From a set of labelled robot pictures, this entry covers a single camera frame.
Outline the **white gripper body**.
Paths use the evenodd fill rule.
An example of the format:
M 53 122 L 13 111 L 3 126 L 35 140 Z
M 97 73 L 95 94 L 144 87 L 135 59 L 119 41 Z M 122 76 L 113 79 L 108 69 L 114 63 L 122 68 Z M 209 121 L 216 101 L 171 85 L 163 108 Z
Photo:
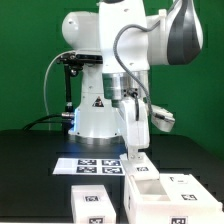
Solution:
M 134 100 L 122 100 L 118 109 L 119 131 L 128 149 L 147 148 L 150 142 L 146 106 L 142 100 L 138 105 L 136 110 Z

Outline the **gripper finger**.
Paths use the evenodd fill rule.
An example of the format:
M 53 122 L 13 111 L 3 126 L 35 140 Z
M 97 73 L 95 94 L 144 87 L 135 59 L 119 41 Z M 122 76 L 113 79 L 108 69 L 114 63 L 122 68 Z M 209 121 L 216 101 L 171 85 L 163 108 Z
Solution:
M 138 149 L 134 147 L 128 148 L 128 159 L 135 160 L 138 158 Z

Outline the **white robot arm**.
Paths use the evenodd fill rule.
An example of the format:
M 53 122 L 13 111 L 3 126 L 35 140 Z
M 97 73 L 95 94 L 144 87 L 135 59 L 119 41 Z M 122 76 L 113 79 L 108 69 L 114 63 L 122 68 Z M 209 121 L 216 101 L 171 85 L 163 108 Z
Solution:
M 173 0 L 153 16 L 143 0 L 101 0 L 96 13 L 69 13 L 62 34 L 73 48 L 72 69 L 83 72 L 69 134 L 90 144 L 122 139 L 126 157 L 139 160 L 150 143 L 148 123 L 168 132 L 175 122 L 150 102 L 150 67 L 188 64 L 202 49 L 193 0 Z

